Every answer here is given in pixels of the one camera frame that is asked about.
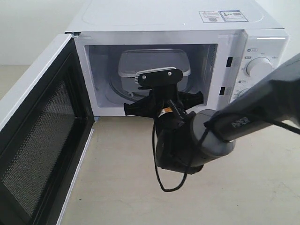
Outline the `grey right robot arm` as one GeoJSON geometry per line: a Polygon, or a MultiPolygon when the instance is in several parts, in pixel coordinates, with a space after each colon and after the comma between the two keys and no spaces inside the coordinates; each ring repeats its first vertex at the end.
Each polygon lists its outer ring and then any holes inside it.
{"type": "Polygon", "coordinates": [[[236,139],[273,122],[300,122],[300,57],[293,56],[221,110],[192,111],[201,92],[178,91],[183,74],[176,68],[136,76],[148,96],[124,104],[128,115],[152,118],[157,145],[154,161],[162,169],[194,174],[228,155],[236,139]]]}

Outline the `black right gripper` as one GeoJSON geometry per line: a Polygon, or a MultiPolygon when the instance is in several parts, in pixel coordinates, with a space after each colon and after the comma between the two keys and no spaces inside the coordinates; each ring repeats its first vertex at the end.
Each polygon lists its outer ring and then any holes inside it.
{"type": "Polygon", "coordinates": [[[198,92],[179,92],[177,99],[158,99],[144,97],[132,104],[124,103],[126,116],[152,116],[157,144],[154,146],[154,162],[156,167],[164,170],[195,174],[203,169],[203,165],[195,162],[197,142],[191,136],[194,111],[186,112],[184,106],[203,104],[203,94],[198,92]]]}

